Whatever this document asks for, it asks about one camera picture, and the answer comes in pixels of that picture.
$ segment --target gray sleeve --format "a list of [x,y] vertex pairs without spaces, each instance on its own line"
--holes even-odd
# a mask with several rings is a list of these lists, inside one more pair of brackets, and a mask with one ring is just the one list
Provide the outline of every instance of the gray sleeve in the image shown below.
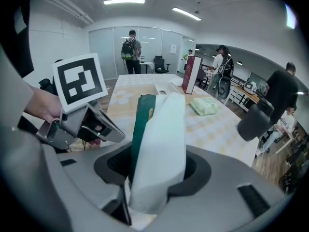
[[4,126],[17,127],[33,91],[14,69],[1,45],[0,66],[0,121]]
[[136,48],[140,49],[141,48],[141,43],[139,41],[136,41]]

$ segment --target black t-shirt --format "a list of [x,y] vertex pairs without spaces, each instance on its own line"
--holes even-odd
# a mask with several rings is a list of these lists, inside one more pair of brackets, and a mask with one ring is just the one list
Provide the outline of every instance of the black t-shirt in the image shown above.
[[298,86],[294,77],[286,71],[275,71],[266,82],[269,91],[265,98],[275,108],[270,119],[277,123],[288,107],[295,107]]

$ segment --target black cylinder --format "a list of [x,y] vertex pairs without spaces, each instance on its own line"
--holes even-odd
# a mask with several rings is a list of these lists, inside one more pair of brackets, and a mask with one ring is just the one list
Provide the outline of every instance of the black cylinder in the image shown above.
[[257,104],[251,106],[245,117],[238,123],[238,133],[246,141],[263,135],[270,127],[270,116],[273,112],[273,105],[265,98],[260,99]]

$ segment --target backpack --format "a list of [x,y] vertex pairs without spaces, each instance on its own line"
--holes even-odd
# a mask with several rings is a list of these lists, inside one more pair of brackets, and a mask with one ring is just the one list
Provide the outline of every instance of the backpack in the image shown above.
[[136,43],[135,39],[132,39],[132,41],[129,41],[126,39],[126,41],[122,44],[121,48],[121,58],[124,60],[132,60],[134,57],[134,45]]
[[234,62],[232,58],[224,57],[218,73],[221,77],[227,77],[231,79],[234,72]]

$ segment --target wooden floor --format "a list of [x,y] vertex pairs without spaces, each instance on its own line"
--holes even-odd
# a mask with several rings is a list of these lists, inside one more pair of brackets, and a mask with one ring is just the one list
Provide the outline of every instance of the wooden floor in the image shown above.
[[[99,102],[100,107],[104,112],[107,111],[116,82],[117,79],[105,81],[105,84],[107,86],[111,86],[111,89],[108,90],[108,95],[101,98]],[[230,101],[226,104],[226,106],[240,119],[242,119],[246,114],[246,112],[243,111],[239,106],[231,103]],[[288,166],[285,164],[285,159],[287,155],[291,154],[291,149],[289,146],[282,150],[279,154],[275,154],[276,150],[279,149],[283,143],[284,140],[278,142],[277,144],[273,144],[269,153],[262,154],[256,158],[252,164],[253,169],[255,169],[259,174],[264,176],[268,181],[276,186],[278,185],[279,178],[283,176],[284,173],[288,170]]]

